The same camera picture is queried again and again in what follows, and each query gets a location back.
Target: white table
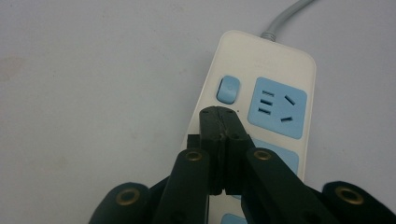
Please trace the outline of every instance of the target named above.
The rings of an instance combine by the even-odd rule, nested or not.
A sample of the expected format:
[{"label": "white table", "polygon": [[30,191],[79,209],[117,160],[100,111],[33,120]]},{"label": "white table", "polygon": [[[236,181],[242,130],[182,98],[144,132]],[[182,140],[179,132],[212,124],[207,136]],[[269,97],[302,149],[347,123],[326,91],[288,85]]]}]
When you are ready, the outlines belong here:
[{"label": "white table", "polygon": [[[87,223],[109,190],[170,174],[221,35],[278,1],[2,1],[0,223]],[[277,41],[318,72],[305,183],[396,212],[396,2],[317,1]]]}]

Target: white plastic casing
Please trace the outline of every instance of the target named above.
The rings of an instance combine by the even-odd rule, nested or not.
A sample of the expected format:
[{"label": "white plastic casing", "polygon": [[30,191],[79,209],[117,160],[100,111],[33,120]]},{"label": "white plastic casing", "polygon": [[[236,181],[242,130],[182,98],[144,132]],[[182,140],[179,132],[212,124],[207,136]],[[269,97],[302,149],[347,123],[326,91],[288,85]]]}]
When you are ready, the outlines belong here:
[{"label": "white plastic casing", "polygon": [[[297,176],[304,179],[315,73],[315,62],[305,52],[239,31],[225,33],[210,66],[182,149],[186,148],[188,134],[199,133],[199,112],[212,105],[224,106],[237,112],[252,138],[295,152],[299,157]],[[240,81],[239,92],[231,105],[226,105],[217,99],[220,82],[227,75],[236,77]],[[258,77],[265,77],[306,93],[304,129],[301,138],[287,137],[249,123],[248,112]],[[230,199],[231,196],[227,197],[227,199],[211,197],[209,223],[219,223],[224,212],[243,215],[240,202],[234,198]]]}]

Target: cable strain relief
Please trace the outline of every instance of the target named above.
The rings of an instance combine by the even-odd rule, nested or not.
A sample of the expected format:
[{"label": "cable strain relief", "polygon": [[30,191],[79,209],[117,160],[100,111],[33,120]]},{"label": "cable strain relief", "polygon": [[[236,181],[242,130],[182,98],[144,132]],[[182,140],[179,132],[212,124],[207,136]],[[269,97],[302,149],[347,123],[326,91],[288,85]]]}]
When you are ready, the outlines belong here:
[{"label": "cable strain relief", "polygon": [[264,33],[262,33],[262,38],[275,42],[276,35],[269,33],[269,32],[264,32]]}]

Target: blue button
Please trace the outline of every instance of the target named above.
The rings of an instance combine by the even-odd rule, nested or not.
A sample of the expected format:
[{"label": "blue button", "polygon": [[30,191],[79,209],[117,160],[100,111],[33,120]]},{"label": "blue button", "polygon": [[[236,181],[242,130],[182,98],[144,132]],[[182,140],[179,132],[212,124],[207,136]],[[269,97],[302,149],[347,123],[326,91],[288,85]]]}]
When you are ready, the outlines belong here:
[{"label": "blue button", "polygon": [[235,102],[236,95],[239,92],[239,79],[236,77],[225,76],[219,87],[218,100],[226,105]]}]

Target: power strip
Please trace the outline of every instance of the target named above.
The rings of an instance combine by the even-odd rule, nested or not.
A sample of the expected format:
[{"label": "power strip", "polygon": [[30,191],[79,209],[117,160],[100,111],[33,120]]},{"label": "power strip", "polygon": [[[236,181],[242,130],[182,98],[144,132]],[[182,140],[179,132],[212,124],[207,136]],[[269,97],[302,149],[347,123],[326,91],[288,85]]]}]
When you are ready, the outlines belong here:
[{"label": "power strip", "polygon": [[[239,31],[219,42],[188,134],[199,133],[199,112],[212,105],[235,111],[256,147],[277,153],[304,179],[316,66],[308,54]],[[242,216],[240,201],[212,197],[209,223]],[[244,223],[223,220],[223,223]]]}]

